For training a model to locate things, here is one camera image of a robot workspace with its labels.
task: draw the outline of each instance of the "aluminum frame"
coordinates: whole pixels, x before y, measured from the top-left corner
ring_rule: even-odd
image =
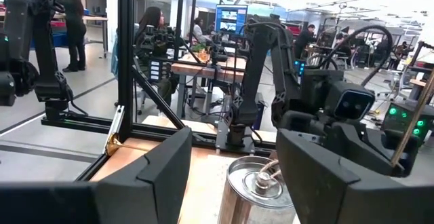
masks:
[[[182,45],[180,28],[182,19],[182,4],[184,0],[178,0],[178,13],[176,22],[176,40],[175,40],[175,52],[174,60],[178,60],[179,47]],[[175,125],[176,128],[165,128],[161,126],[150,126],[144,124],[133,123],[133,77],[136,75],[133,67],[133,25],[134,25],[134,13],[132,10],[134,0],[119,0],[118,5],[118,27],[119,27],[119,105],[124,106],[125,114],[119,127],[119,139],[123,143],[127,138],[139,138],[152,141],[164,141],[171,137],[179,129],[185,127],[184,123],[179,117],[170,109],[170,107],[164,102],[162,97],[152,89],[150,83],[145,80],[143,89],[148,96],[162,108],[162,111]],[[196,8],[196,0],[192,2],[192,8]],[[62,120],[48,120],[44,117],[41,123],[46,126],[55,126],[60,128],[68,128],[74,130],[83,130],[88,132],[97,132],[102,134],[108,134],[110,131],[111,119],[105,119],[100,117],[83,117],[76,115],[67,115]],[[193,134],[193,146],[206,149],[217,149],[215,134],[206,134],[196,132]],[[271,150],[275,149],[274,143],[254,142],[255,155],[268,156]],[[102,154],[100,157],[89,166],[78,178],[78,181],[90,180],[99,169],[106,163],[110,156]]]

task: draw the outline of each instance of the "metal bracket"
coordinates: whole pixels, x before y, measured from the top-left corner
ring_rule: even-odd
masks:
[[[121,127],[121,122],[123,119],[123,114],[124,114],[123,110],[124,110],[123,105],[119,105],[116,108],[116,113],[115,113],[115,116],[113,117],[113,122],[111,123],[110,130],[108,131],[106,144],[104,145],[104,149],[102,150],[103,154],[106,153],[106,147],[107,147],[108,143],[111,141],[113,135],[117,134],[119,132],[119,129]]]

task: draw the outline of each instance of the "can lid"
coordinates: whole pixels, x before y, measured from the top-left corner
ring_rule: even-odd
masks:
[[[264,208],[293,207],[284,181],[272,178],[269,171],[260,172],[269,162],[270,159],[257,156],[235,160],[228,169],[231,187],[245,200]]]

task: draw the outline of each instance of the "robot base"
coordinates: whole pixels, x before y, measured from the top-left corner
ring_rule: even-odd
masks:
[[[231,135],[239,136],[241,139],[240,143],[230,143],[229,137]],[[251,135],[252,131],[249,128],[245,128],[245,130],[240,130],[239,132],[234,131],[234,128],[232,128],[232,131],[229,132],[229,127],[224,122],[220,122],[218,124],[216,139],[217,152],[225,151],[253,155],[255,153],[255,145]]]

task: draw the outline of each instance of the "man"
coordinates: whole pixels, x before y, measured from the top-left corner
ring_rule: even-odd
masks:
[[[308,43],[317,41],[317,39],[313,37],[314,31],[315,31],[315,25],[310,24],[307,27],[307,30],[303,30],[297,36],[296,42],[294,44],[294,55],[296,59],[301,58],[301,54],[303,53],[303,50]]]
[[[336,46],[339,45],[340,43],[342,43],[345,40],[345,35],[342,33],[339,33],[336,35]],[[344,56],[347,57],[347,65],[351,65],[351,47],[350,44],[347,42],[344,45],[339,47],[338,50],[339,53],[343,53],[343,54],[338,54],[339,56]]]
[[[406,55],[407,50],[408,50],[408,46],[406,41],[396,47],[395,50],[396,58],[391,58],[391,61],[389,63],[389,69],[396,70],[398,68],[399,62],[401,61],[401,58],[403,58]]]

